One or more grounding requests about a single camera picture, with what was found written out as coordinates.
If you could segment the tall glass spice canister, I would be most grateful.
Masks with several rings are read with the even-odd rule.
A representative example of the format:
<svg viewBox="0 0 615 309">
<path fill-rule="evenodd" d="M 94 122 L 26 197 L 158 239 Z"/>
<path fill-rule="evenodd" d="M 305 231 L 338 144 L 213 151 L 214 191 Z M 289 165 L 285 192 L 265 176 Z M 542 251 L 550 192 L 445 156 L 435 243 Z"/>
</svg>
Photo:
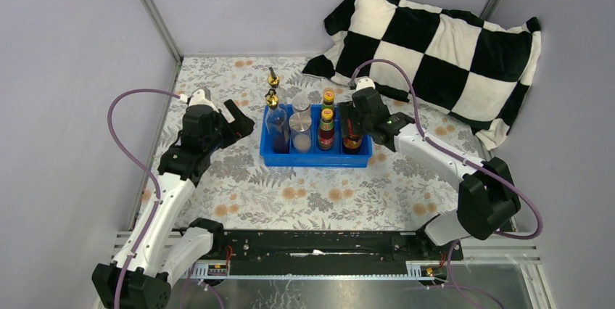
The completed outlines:
<svg viewBox="0 0 615 309">
<path fill-rule="evenodd" d="M 295 152 L 300 154 L 310 153 L 312 148 L 311 125 L 311 117 L 306 112 L 297 112 L 291 115 L 289 127 Z"/>
</svg>

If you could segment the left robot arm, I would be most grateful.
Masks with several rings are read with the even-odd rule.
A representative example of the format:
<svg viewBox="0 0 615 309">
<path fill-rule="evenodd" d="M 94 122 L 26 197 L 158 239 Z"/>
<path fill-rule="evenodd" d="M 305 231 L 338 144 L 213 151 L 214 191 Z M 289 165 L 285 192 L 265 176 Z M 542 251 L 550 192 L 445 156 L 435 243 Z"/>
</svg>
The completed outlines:
<svg viewBox="0 0 615 309">
<path fill-rule="evenodd" d="M 196 219 L 179 242 L 165 247 L 181 208 L 195 191 L 218 149 L 249 136 L 255 126 L 231 99 L 224 102 L 229 122 L 212 102 L 192 99 L 176 141 L 161 156 L 157 193 L 128 241 L 109 264 L 92 273 L 105 308 L 165 308 L 177 280 L 201 256 L 215 259 L 225 249 L 221 223 Z"/>
</svg>

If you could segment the metal lid shaker jar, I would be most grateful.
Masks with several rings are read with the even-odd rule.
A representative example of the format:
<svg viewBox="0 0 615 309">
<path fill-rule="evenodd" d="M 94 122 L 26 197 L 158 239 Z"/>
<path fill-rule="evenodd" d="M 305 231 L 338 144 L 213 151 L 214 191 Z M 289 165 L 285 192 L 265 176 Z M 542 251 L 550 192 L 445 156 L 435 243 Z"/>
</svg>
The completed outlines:
<svg viewBox="0 0 615 309">
<path fill-rule="evenodd" d="M 310 113 L 311 102 L 306 93 L 297 94 L 292 100 L 292 109 L 295 114 Z"/>
</svg>

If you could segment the glass oil bottle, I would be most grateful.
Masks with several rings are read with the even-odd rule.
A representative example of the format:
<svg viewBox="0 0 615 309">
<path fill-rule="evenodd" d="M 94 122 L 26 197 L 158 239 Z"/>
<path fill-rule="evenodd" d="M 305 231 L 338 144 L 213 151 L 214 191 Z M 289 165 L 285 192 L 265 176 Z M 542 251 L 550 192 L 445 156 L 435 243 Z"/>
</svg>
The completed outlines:
<svg viewBox="0 0 615 309">
<path fill-rule="evenodd" d="M 265 126 L 271 137 L 272 149 L 276 154 L 289 154 L 290 130 L 287 122 L 286 110 L 280 103 L 276 90 L 271 88 L 265 95 L 268 106 L 265 117 Z"/>
<path fill-rule="evenodd" d="M 286 89 L 281 84 L 281 78 L 275 73 L 272 67 L 268 68 L 268 84 L 270 86 L 270 90 L 274 91 L 275 95 L 278 97 L 279 106 L 286 107 L 288 105 L 288 95 Z"/>
</svg>

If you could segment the floral fern tablecloth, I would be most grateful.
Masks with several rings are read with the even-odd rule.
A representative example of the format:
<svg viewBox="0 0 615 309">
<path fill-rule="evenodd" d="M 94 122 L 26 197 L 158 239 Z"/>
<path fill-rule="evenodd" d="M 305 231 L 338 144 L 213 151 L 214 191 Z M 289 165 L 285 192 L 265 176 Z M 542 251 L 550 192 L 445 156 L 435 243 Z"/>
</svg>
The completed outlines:
<svg viewBox="0 0 615 309">
<path fill-rule="evenodd" d="M 302 74 L 304 57 L 188 57 L 176 81 L 178 94 L 208 88 L 215 103 L 232 99 L 258 125 L 263 120 L 267 77 L 275 72 L 288 97 L 337 100 L 345 86 Z M 195 192 L 181 208 L 176 228 L 196 218 L 226 228 L 405 230 L 437 213 L 454 210 L 458 195 L 415 160 L 373 145 L 365 168 L 268 167 L 260 156 L 260 126 L 235 145 L 217 151 Z"/>
</svg>

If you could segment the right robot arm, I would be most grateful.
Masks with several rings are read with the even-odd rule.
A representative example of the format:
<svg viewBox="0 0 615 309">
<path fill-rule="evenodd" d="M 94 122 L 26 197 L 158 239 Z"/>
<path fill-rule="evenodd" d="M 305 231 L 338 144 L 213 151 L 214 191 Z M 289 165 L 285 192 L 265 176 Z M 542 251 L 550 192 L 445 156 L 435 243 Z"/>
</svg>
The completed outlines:
<svg viewBox="0 0 615 309">
<path fill-rule="evenodd" d="M 357 90 L 349 102 L 340 102 L 339 116 L 344 137 L 368 136 L 376 144 L 420 162 L 458 193 L 454 211 L 437 215 L 419 231 L 417 253 L 427 260 L 440 255 L 456 239 L 485 240 L 520 211 L 510 170 L 498 158 L 482 161 L 433 139 L 420 125 L 418 116 L 391 113 L 372 87 Z"/>
</svg>

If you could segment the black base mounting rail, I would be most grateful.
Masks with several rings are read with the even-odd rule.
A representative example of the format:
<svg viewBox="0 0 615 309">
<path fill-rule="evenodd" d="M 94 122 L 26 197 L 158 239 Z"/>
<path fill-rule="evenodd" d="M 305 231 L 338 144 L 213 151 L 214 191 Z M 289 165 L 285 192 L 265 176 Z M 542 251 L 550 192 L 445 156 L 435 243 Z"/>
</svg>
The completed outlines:
<svg viewBox="0 0 615 309">
<path fill-rule="evenodd" d="M 205 218 L 190 225 L 212 232 L 202 259 L 232 276 L 402 276 L 411 261 L 440 268 L 463 259 L 460 245 L 436 246 L 423 231 L 226 229 Z"/>
</svg>

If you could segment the blue divided plastic bin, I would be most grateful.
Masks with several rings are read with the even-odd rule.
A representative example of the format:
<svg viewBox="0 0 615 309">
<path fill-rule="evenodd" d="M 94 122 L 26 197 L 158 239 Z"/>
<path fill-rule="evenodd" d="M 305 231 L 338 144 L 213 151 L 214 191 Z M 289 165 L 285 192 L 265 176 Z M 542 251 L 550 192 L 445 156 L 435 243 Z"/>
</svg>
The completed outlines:
<svg viewBox="0 0 615 309">
<path fill-rule="evenodd" d="M 339 117 L 334 118 L 334 144 L 327 151 L 318 147 L 317 128 L 311 126 L 312 144 L 308 153 L 299 153 L 291 143 L 289 153 L 279 154 L 273 151 L 273 140 L 266 129 L 266 121 L 269 108 L 265 106 L 262 119 L 262 130 L 260 137 L 260 156 L 266 166 L 272 167 L 323 167 L 323 168 L 366 168 L 368 161 L 372 157 L 372 139 L 370 136 L 363 138 L 359 153 L 344 153 L 341 126 Z"/>
</svg>

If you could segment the black white checkered pillow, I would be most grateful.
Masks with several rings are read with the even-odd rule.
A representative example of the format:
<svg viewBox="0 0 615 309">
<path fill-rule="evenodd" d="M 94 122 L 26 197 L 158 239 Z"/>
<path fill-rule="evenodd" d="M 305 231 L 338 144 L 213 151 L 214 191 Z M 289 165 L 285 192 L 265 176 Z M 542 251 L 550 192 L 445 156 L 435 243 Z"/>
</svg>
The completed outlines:
<svg viewBox="0 0 615 309">
<path fill-rule="evenodd" d="M 416 96 L 469 125 L 487 149 L 506 140 L 541 52 L 537 18 L 505 29 L 408 0 L 344 0 L 323 26 L 333 45 L 307 62 L 305 75 L 340 85 L 366 76 L 383 96 Z"/>
</svg>

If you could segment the sauce bottle yellow cap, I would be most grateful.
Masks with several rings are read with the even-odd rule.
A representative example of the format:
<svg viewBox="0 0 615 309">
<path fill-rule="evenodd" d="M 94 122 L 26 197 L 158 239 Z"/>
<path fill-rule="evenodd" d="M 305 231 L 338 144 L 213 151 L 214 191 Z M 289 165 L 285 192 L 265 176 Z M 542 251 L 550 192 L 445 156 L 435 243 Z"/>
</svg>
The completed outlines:
<svg viewBox="0 0 615 309">
<path fill-rule="evenodd" d="M 318 129 L 318 146 L 327 151 L 334 144 L 334 111 L 329 108 L 321 110 L 321 118 Z"/>
<path fill-rule="evenodd" d="M 328 109 L 333 112 L 335 108 L 334 98 L 334 90 L 332 88 L 325 88 L 323 90 L 323 101 L 321 103 L 322 110 Z"/>
</svg>

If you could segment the red lid chili jar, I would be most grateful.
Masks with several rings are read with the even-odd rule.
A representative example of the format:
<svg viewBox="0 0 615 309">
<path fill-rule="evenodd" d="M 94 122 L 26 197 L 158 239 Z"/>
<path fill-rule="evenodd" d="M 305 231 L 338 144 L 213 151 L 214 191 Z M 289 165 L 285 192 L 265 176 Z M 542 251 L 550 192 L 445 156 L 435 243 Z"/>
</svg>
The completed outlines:
<svg viewBox="0 0 615 309">
<path fill-rule="evenodd" d="M 349 135 L 342 138 L 342 151 L 346 155 L 356 155 L 360 152 L 363 137 Z"/>
</svg>

